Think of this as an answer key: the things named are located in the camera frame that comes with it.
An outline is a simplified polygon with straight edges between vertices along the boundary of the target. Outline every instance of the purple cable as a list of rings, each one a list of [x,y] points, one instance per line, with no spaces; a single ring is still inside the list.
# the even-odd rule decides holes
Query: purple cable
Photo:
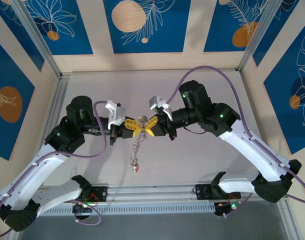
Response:
[[[77,155],[77,154],[73,154],[73,153],[69,153],[69,152],[64,152],[64,151],[54,151],[54,152],[50,152],[48,154],[46,154],[45,156],[42,156],[41,158],[39,158],[36,163],[37,165],[39,165],[42,161],[46,160],[47,158],[53,156],[53,155],[58,155],[58,154],[62,154],[62,155],[66,155],[66,156],[70,156],[70,157],[77,157],[77,158],[84,158],[84,159],[92,159],[92,158],[96,158],[99,157],[100,155],[102,155],[106,148],[107,148],[107,140],[106,140],[106,135],[105,135],[105,129],[103,126],[103,123],[99,117],[99,114],[97,112],[97,105],[98,104],[106,104],[107,101],[96,101],[93,104],[93,112],[94,115],[96,117],[96,120],[98,122],[100,131],[101,131],[101,135],[103,138],[103,147],[102,150],[96,154],[96,155],[92,155],[92,156],[83,156],[83,155]],[[22,180],[36,167],[36,165],[31,165],[21,176],[20,178],[12,185],[12,187],[9,189],[9,191],[7,192],[8,195],[10,196],[12,194],[12,192],[15,190],[15,188],[22,182]],[[4,196],[2,198],[2,200],[0,201],[0,208],[2,207],[2,205],[5,203],[5,201],[8,199],[8,196]],[[3,234],[0,235],[0,237],[3,237],[4,235],[8,234],[12,229],[9,229],[8,231],[4,232]]]
[[[98,224],[101,223],[101,221],[102,221],[102,216],[101,216],[101,214],[100,214],[93,206],[89,205],[88,203],[83,202],[83,201],[79,201],[79,200],[69,200],[67,203],[77,203],[77,204],[88,205],[88,207],[89,207],[91,210],[93,210],[93,211],[97,214],[97,216],[98,216],[98,218],[99,218],[99,219],[98,219],[98,222],[96,222],[96,223],[86,223],[86,222],[83,222],[83,221],[79,221],[79,220],[77,219],[76,215],[74,215],[74,219],[76,220],[77,223],[80,223],[80,224],[82,224],[82,225],[87,225],[87,226],[96,226],[96,225],[98,225]]]
[[[204,65],[204,66],[197,66],[197,67],[194,67],[192,69],[190,69],[182,78],[181,80],[179,81],[175,91],[173,92],[173,94],[171,95],[171,97],[169,98],[169,100],[167,101],[167,103],[169,104],[175,97],[176,93],[178,92],[180,86],[182,85],[182,83],[184,82],[184,80],[187,78],[187,76],[189,74],[191,74],[192,72],[196,71],[196,70],[202,70],[202,69],[210,69],[210,70],[214,70],[216,71],[217,73],[219,73],[221,76],[223,76],[223,78],[228,82],[228,84],[230,85],[232,91],[233,91],[233,94],[234,94],[234,97],[237,101],[237,105],[238,105],[238,108],[239,108],[239,112],[240,112],[240,116],[241,116],[241,121],[242,121],[242,124],[244,126],[244,129],[247,133],[247,135],[249,136],[249,138],[255,143],[257,144],[266,154],[268,154],[270,157],[272,157],[279,165],[280,164],[283,164],[274,154],[272,154],[265,146],[263,146],[259,141],[257,141],[256,139],[252,139],[253,138],[253,135],[251,134],[248,126],[247,126],[247,123],[246,123],[246,119],[245,119],[245,115],[244,115],[244,112],[243,112],[243,108],[242,108],[242,105],[241,105],[241,102],[239,100],[239,97],[238,97],[238,94],[237,94],[237,91],[232,83],[232,81],[221,71],[219,70],[218,68],[216,67],[213,67],[213,66],[207,66],[207,65]],[[298,177],[292,170],[290,170],[288,167],[284,166],[283,169],[285,169],[288,173],[290,173],[305,189],[305,183],[300,179],[300,177]],[[246,202],[249,198],[250,198],[251,194],[246,198],[244,202]],[[289,194],[286,194],[287,197],[291,198],[291,199],[295,199],[301,203],[304,203],[305,204],[305,200],[303,199],[300,199],[298,197],[295,197],[295,196],[292,196],[292,195],[289,195]]]

